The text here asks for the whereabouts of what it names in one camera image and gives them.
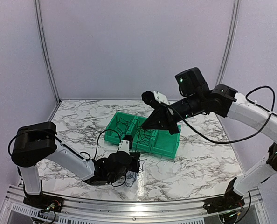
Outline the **aluminium corner post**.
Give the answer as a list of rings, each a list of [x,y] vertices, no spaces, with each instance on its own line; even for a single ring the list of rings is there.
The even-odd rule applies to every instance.
[[[228,65],[228,62],[229,62],[229,57],[230,57],[231,50],[232,50],[234,40],[235,40],[235,34],[236,34],[238,18],[239,18],[240,5],[241,5],[240,0],[234,0],[233,1],[232,13],[231,13],[229,30],[228,30],[228,36],[227,36],[227,39],[226,39],[225,48],[224,48],[224,51],[223,51],[223,55],[222,55],[222,59],[221,59],[219,69],[218,69],[217,78],[215,80],[214,87],[216,87],[219,84],[222,84],[222,82],[224,80],[224,77],[225,77],[227,65]]]
[[[55,98],[56,103],[59,104],[61,103],[61,99],[56,86],[55,77],[54,77],[54,73],[53,73],[53,69],[52,69],[52,65],[51,65],[51,61],[48,53],[48,47],[47,47],[44,26],[43,26],[43,19],[42,19],[41,1],[34,0],[34,5],[35,5],[35,16],[36,16],[36,22],[37,22],[37,27],[39,32],[39,39],[40,39],[40,45],[42,49],[44,64],[47,70],[47,75],[48,75],[53,96]]]

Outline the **aluminium front frame rail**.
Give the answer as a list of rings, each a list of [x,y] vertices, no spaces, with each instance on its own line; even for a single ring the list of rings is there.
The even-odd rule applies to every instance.
[[[23,203],[21,187],[11,185],[0,212],[0,224],[268,224],[258,190],[245,205],[213,210],[207,198],[159,202],[106,201],[59,195],[55,212]]]

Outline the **right aluminium corner post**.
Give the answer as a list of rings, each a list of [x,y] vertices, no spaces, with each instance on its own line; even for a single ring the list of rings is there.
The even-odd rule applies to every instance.
[[[225,48],[224,48],[224,51],[223,51],[223,55],[222,55],[222,59],[221,59],[219,69],[218,69],[217,78],[215,80],[214,87],[216,87],[219,84],[222,84],[222,82],[224,80],[224,77],[225,77],[227,65],[228,65],[228,62],[229,62],[229,57],[230,57],[231,50],[232,50],[234,40],[235,40],[235,34],[236,34],[238,18],[239,18],[240,5],[241,5],[240,0],[234,0],[233,1],[232,13],[231,13],[229,30],[228,30],[228,36],[227,36],[227,39],[226,39]]]

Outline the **left aluminium corner post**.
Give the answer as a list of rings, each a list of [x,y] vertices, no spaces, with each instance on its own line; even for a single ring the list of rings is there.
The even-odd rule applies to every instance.
[[[53,69],[52,69],[52,65],[51,65],[51,61],[48,53],[48,47],[47,47],[44,26],[43,26],[43,19],[42,19],[41,1],[34,0],[34,5],[35,5],[35,16],[36,16],[36,22],[37,22],[37,27],[39,32],[39,39],[40,39],[40,45],[42,49],[44,64],[47,70],[47,75],[48,75],[53,96],[55,98],[56,103],[59,104],[61,103],[61,99],[56,86],[55,77],[54,77],[54,73],[53,73]]]

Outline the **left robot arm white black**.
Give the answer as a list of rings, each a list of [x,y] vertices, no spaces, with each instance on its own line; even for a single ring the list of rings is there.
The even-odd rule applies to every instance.
[[[39,208],[48,204],[39,178],[37,164],[40,161],[50,160],[88,185],[103,186],[126,177],[128,172],[139,172],[140,153],[131,149],[132,137],[127,135],[120,139],[117,151],[107,158],[85,157],[57,137],[56,125],[50,121],[19,128],[8,144],[11,160],[24,181],[25,195]]]

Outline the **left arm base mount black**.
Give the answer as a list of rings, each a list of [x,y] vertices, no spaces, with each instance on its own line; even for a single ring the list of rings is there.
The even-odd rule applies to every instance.
[[[30,195],[24,197],[23,203],[41,210],[47,208],[51,204],[54,204],[54,211],[61,212],[63,206],[63,198],[57,196],[50,196],[43,194],[40,195]]]

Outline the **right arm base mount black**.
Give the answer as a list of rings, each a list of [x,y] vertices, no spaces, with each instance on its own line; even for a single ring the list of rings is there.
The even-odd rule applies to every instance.
[[[204,200],[203,208],[208,214],[223,212],[227,210],[232,210],[236,208],[241,208],[245,205],[243,198],[226,197],[226,196],[216,196],[212,198],[207,198]]]

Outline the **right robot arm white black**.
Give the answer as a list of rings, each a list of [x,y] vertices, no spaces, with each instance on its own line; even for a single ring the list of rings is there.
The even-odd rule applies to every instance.
[[[167,97],[158,91],[146,91],[141,97],[145,104],[153,108],[153,112],[142,124],[144,130],[167,130],[170,134],[179,132],[178,122],[199,114],[215,113],[224,118],[242,122],[256,133],[238,140],[229,141],[234,144],[263,133],[273,144],[269,147],[268,157],[263,157],[245,174],[234,178],[228,185],[220,205],[225,209],[232,208],[244,194],[277,173],[277,114],[267,109],[248,95],[223,84],[210,89],[199,68],[185,70],[175,76],[179,86],[181,100],[170,103]]]

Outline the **green three-compartment plastic bin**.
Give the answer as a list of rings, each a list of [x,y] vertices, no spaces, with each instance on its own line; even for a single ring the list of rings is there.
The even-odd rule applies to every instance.
[[[134,150],[175,158],[180,133],[171,135],[167,130],[143,130],[141,125],[145,120],[145,117],[116,112],[106,127],[104,140],[117,145],[126,135],[131,135]]]

